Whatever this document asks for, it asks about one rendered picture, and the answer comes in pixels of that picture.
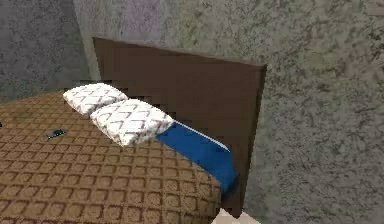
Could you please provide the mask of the white patterned cushion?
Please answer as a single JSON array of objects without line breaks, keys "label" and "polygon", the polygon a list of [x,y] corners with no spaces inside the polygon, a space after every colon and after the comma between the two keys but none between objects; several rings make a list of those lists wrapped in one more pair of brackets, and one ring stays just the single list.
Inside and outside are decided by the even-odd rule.
[{"label": "white patterned cushion", "polygon": [[87,84],[72,88],[63,93],[64,100],[81,115],[90,115],[97,109],[128,97],[117,88],[104,84]]},{"label": "white patterned cushion", "polygon": [[90,118],[107,137],[122,147],[151,140],[174,123],[168,114],[138,99],[104,106]]}]

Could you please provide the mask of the brown bed with dark headboard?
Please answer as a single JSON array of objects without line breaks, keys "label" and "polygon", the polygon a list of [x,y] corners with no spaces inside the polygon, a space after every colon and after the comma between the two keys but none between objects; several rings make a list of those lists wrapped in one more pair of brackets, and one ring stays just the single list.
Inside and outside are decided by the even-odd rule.
[{"label": "brown bed with dark headboard", "polygon": [[[61,92],[0,104],[0,224],[259,224],[243,209],[266,69],[108,39],[102,80],[171,115],[122,147]],[[57,129],[65,134],[49,139]]]}]

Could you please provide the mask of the small dark flat object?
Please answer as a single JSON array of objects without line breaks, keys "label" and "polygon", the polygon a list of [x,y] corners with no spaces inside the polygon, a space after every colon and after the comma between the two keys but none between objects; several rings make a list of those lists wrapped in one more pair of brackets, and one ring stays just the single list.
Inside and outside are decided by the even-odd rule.
[{"label": "small dark flat object", "polygon": [[49,140],[49,139],[58,137],[58,136],[60,136],[60,135],[63,135],[63,134],[65,134],[65,133],[66,133],[66,131],[65,131],[64,129],[57,129],[57,130],[52,131],[51,134],[47,135],[47,138],[48,138],[48,140]]}]

